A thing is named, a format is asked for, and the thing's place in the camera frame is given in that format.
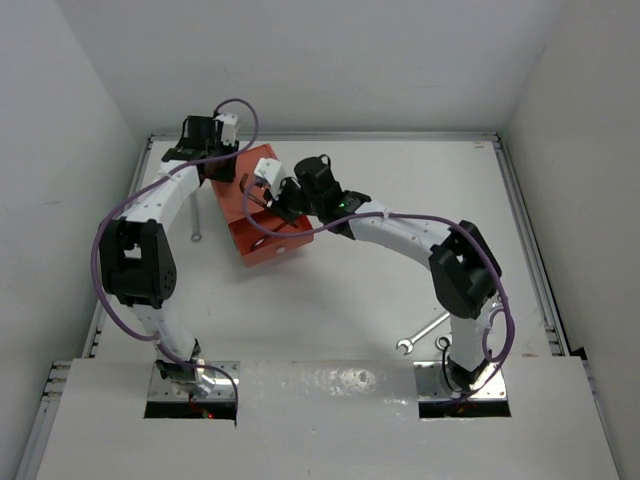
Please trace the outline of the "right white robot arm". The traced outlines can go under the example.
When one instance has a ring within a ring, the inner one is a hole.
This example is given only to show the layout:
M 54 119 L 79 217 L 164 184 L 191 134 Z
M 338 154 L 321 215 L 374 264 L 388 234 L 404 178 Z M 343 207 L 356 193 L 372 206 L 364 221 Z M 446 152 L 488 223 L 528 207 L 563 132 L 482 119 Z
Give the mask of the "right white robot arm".
M 254 174 L 264 185 L 268 210 L 284 221 L 313 216 L 323 231 L 384 247 L 427 270 L 451 322 L 443 380 L 456 396 L 470 396 L 489 365 L 503 361 L 505 354 L 488 345 L 504 298 L 502 270 L 475 224 L 393 212 L 367 194 L 342 188 L 326 155 L 299 161 L 292 175 L 280 161 L 262 159 Z

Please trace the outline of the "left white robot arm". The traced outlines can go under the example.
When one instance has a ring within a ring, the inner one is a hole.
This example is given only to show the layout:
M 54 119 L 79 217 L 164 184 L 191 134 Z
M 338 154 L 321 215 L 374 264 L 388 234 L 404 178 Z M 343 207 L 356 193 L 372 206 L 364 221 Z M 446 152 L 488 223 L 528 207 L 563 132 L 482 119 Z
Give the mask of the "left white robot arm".
M 187 117 L 155 179 L 107 215 L 91 250 L 92 279 L 109 316 L 154 344 L 161 378 L 190 397 L 206 397 L 224 373 L 202 359 L 198 340 L 168 307 L 178 275 L 167 232 L 206 180 L 233 180 L 238 130 L 232 113 Z

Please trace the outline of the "orange top drawer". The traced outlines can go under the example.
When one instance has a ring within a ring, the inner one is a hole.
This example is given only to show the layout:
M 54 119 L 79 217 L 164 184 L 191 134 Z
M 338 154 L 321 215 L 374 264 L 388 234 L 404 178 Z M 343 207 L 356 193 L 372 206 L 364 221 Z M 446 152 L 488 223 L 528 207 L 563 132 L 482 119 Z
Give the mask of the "orange top drawer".
M 285 223 L 281 218 L 267 210 L 254 212 L 251 217 L 262 227 L 276 233 L 292 234 L 307 232 L 312 225 L 307 216 L 299 216 L 293 224 Z M 227 219 L 234 245 L 246 267 L 254 267 L 291 253 L 313 241 L 313 235 L 296 238 L 269 236 L 253 227 L 240 213 Z

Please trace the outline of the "orange drawer cabinet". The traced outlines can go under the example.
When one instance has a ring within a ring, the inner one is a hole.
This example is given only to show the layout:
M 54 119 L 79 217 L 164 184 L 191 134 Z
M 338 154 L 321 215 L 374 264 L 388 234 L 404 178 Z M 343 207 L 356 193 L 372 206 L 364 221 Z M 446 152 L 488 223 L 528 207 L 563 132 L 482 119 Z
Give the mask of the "orange drawer cabinet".
M 262 144 L 257 147 L 253 147 L 237 157 L 236 176 L 233 182 L 228 183 L 211 181 L 213 191 L 215 193 L 226 223 L 229 217 L 234 217 L 235 215 L 239 215 L 240 213 L 245 216 L 243 208 L 241 206 L 241 192 L 239 189 L 239 183 L 244 174 L 248 174 L 249 178 L 253 178 L 254 169 L 260 158 L 277 159 L 275 151 L 270 144 Z M 251 215 L 259 210 L 266 209 L 262 209 L 258 205 L 255 205 L 253 203 L 250 203 L 248 205 L 248 212 Z

